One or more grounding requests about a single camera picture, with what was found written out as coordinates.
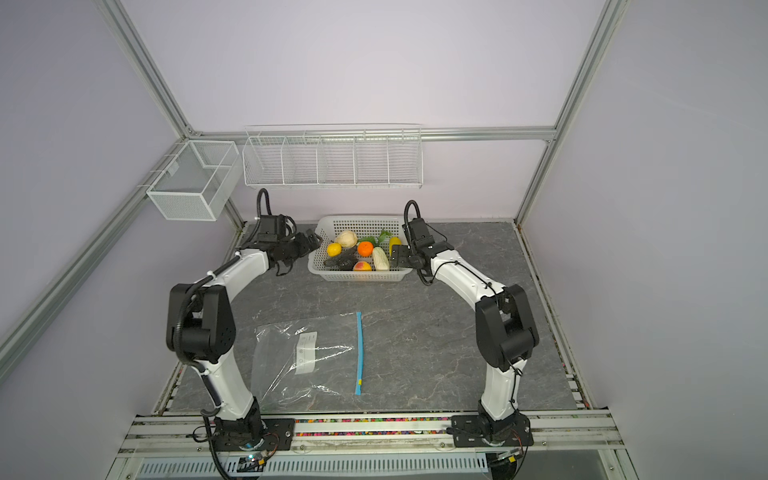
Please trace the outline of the yellow lemon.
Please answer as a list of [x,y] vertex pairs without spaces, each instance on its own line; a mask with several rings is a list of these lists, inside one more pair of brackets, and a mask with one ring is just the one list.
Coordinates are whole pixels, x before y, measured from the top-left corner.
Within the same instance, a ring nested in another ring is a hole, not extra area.
[[334,258],[343,252],[343,247],[339,243],[331,243],[327,246],[326,252],[329,258]]

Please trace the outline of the clear zip top bag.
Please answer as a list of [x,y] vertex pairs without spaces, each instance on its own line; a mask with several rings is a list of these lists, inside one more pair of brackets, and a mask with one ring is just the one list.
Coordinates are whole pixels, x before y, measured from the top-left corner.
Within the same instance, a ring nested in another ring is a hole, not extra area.
[[362,318],[350,312],[256,330],[251,391],[271,414],[342,412],[360,399]]

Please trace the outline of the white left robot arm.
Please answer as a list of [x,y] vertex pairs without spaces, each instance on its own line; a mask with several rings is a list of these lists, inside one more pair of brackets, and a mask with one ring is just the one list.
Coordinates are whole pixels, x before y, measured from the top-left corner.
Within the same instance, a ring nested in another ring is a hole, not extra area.
[[197,282],[171,289],[166,345],[201,379],[213,404],[202,415],[218,430],[253,442],[266,433],[258,401],[234,358],[237,328],[231,301],[257,277],[280,264],[290,268],[320,246],[320,237],[310,230],[262,236]]

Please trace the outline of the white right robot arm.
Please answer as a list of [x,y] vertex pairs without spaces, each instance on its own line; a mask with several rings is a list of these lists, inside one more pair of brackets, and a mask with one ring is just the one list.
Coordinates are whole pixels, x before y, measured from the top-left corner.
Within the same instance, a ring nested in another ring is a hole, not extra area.
[[396,245],[390,262],[413,269],[427,286],[444,283],[473,308],[476,345],[486,363],[479,415],[492,424],[516,416],[523,370],[540,342],[525,290],[491,279],[443,244],[421,250]]

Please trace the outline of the green pepper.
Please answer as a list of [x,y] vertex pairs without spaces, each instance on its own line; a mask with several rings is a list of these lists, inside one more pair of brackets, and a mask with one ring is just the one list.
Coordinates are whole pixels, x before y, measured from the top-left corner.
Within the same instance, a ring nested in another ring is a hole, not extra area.
[[393,234],[390,231],[382,230],[378,235],[369,235],[366,237],[362,237],[358,239],[359,243],[368,242],[371,243],[374,247],[381,246],[383,244],[387,244]]

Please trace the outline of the dark eggplant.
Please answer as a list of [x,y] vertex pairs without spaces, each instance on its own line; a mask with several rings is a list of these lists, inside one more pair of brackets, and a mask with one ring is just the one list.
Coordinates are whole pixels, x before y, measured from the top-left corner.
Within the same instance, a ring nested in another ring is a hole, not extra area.
[[326,259],[323,265],[326,269],[352,271],[358,262],[356,253],[357,251],[352,248],[343,250],[339,255]]

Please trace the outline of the small white mesh basket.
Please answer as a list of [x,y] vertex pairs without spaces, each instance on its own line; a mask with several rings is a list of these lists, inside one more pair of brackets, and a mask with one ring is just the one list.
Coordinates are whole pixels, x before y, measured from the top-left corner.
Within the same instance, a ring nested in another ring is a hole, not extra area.
[[233,141],[189,140],[175,153],[147,194],[171,221],[215,221],[243,174]]

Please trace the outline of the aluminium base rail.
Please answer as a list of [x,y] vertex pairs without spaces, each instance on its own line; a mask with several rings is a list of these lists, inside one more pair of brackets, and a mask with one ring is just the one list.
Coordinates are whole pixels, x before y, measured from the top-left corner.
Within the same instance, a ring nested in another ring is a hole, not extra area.
[[[391,414],[267,415],[272,425],[265,438],[280,454],[351,455],[363,453],[449,453],[458,448],[452,412]],[[623,438],[608,410],[527,411],[531,451],[625,450]],[[204,434],[204,421],[191,415],[137,417],[130,426],[119,458],[198,457],[207,444],[193,439]]]

